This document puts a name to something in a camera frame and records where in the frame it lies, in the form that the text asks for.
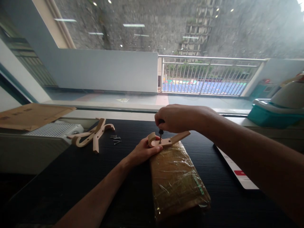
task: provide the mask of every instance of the white wall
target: white wall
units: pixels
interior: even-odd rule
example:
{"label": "white wall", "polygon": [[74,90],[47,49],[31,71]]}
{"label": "white wall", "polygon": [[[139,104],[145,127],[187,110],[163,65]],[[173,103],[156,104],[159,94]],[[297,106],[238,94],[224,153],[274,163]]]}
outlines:
{"label": "white wall", "polygon": [[59,87],[157,92],[157,53],[59,49],[31,0],[2,3]]}
{"label": "white wall", "polygon": [[272,83],[279,85],[304,70],[304,60],[269,59],[263,64],[264,67],[258,75],[253,77],[244,90],[242,97],[250,96],[262,79],[270,79]]}
{"label": "white wall", "polygon": [[21,104],[0,86],[0,112],[17,108]]}
{"label": "white wall", "polygon": [[0,39],[0,63],[39,102],[51,100],[27,69]]}

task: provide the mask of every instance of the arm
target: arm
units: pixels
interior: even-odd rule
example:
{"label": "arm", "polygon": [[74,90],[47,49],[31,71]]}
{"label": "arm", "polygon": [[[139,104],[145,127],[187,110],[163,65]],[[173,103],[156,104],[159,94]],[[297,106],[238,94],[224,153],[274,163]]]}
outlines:
{"label": "arm", "polygon": [[213,141],[299,226],[304,226],[304,155],[237,125],[210,108],[168,105],[155,115],[160,129],[196,130]]}
{"label": "arm", "polygon": [[130,170],[161,150],[162,146],[148,148],[148,138],[141,140],[127,157],[56,223],[54,228],[99,227]]}

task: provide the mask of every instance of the metal railing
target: metal railing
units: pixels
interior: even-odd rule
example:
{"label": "metal railing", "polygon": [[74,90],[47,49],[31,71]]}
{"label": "metal railing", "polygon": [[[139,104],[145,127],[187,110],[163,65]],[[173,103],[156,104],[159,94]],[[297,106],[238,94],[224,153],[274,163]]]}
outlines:
{"label": "metal railing", "polygon": [[265,59],[159,55],[161,92],[240,96]]}

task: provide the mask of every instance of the plastic wrap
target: plastic wrap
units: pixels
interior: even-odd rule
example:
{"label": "plastic wrap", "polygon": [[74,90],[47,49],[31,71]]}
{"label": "plastic wrap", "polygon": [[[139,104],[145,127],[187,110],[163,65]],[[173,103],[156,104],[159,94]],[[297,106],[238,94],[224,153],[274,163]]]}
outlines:
{"label": "plastic wrap", "polygon": [[164,148],[150,164],[156,223],[194,207],[210,208],[210,196],[181,142]]}

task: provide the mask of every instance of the hand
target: hand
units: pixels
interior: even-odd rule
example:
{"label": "hand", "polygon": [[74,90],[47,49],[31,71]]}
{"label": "hand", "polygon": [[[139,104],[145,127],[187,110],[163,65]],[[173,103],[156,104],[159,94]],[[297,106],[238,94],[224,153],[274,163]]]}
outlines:
{"label": "hand", "polygon": [[163,149],[162,146],[149,148],[148,137],[146,137],[139,142],[139,144],[128,156],[125,157],[125,161],[131,168],[133,168],[145,162],[151,156],[162,151],[162,149]]}
{"label": "hand", "polygon": [[[198,123],[208,121],[209,116],[217,115],[213,109],[205,106],[170,104],[155,114],[155,123],[162,130],[180,133],[197,130]],[[163,119],[165,123],[159,123],[159,119]]]}

